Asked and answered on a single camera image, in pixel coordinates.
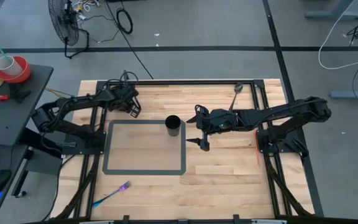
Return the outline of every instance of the electric fan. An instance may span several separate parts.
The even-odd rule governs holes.
[[[84,29],[78,28],[76,12],[71,7],[70,0],[48,0],[49,15],[53,27],[60,40],[65,43],[65,57],[72,58],[88,49],[90,34]],[[86,34],[86,47],[71,56],[67,56],[67,45],[73,46],[78,42],[78,31]]]

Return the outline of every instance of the black cup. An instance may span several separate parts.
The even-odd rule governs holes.
[[[165,126],[170,136],[175,137],[179,134],[180,123],[180,118],[175,115],[171,115],[165,119]]]

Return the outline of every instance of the white cup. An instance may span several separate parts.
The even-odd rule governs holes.
[[[6,75],[16,77],[23,72],[22,67],[15,61],[12,56],[7,56],[10,63],[6,60],[5,57],[0,57],[0,71],[4,72]]]

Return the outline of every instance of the wooden table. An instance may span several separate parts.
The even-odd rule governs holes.
[[[280,80],[266,79],[264,82],[269,106],[285,104]],[[96,80],[82,81],[78,95],[95,93],[96,83]],[[165,119],[175,114],[186,121],[195,115],[195,104],[203,105],[210,111],[229,108],[234,97],[234,85],[139,85],[136,88],[142,105],[138,119]],[[258,98],[263,108],[260,93]],[[250,86],[244,85],[234,109],[248,108],[254,108],[254,103]],[[89,124],[90,116],[91,109],[76,111],[73,122]],[[106,131],[112,119],[132,118],[121,112],[108,113]],[[201,137],[201,131],[196,129],[195,124],[186,124],[186,138],[197,137]],[[216,134],[210,136],[209,142],[209,152],[202,151],[196,144],[186,145],[184,175],[105,175],[102,172],[102,156],[94,200],[110,194],[128,180],[132,186],[93,208],[92,220],[122,220],[123,215],[130,215],[131,220],[231,219],[233,214],[239,214],[241,218],[273,218],[263,155],[256,152],[255,133]],[[313,213],[299,155],[281,153],[280,156],[288,188],[302,206]],[[63,210],[76,192],[82,162],[83,156],[76,156],[62,169],[52,217]],[[283,200],[278,187],[276,191],[283,214]],[[85,192],[82,215],[85,214],[87,197]]]

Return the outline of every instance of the concrete floor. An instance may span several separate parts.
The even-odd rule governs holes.
[[[337,1],[270,0],[281,46],[318,47],[333,21],[308,20],[307,10],[331,9]],[[118,3],[111,4],[112,10]],[[134,21],[128,36],[134,47],[245,45],[273,46],[264,6],[257,0],[148,0],[126,2]],[[351,10],[358,11],[358,1]],[[106,14],[92,7],[86,16]],[[342,35],[357,21],[340,22],[327,46],[347,46],[350,38]],[[94,18],[83,24],[95,39],[108,39],[116,28],[110,21]],[[83,35],[75,47],[85,42]],[[3,48],[62,48],[48,14],[46,1],[5,0],[0,10],[0,44]],[[127,47],[119,34],[112,42],[92,47]],[[88,52],[72,60],[62,53],[23,55],[30,63],[50,65],[55,71],[48,87],[76,94],[81,80],[119,78],[124,69],[148,79],[130,52]],[[182,51],[139,52],[154,78],[281,78],[274,51]],[[317,52],[284,52],[285,64],[295,98],[319,96],[329,101],[333,111],[323,124],[304,127],[311,163],[326,217],[358,218],[358,105],[352,100],[332,100],[330,90],[350,90],[356,67],[325,70]],[[323,52],[323,63],[338,66],[358,61],[358,52]],[[55,97],[45,92],[39,104]],[[29,174],[24,184],[28,196],[7,196],[0,223],[40,220],[49,211],[55,193],[56,176]]]

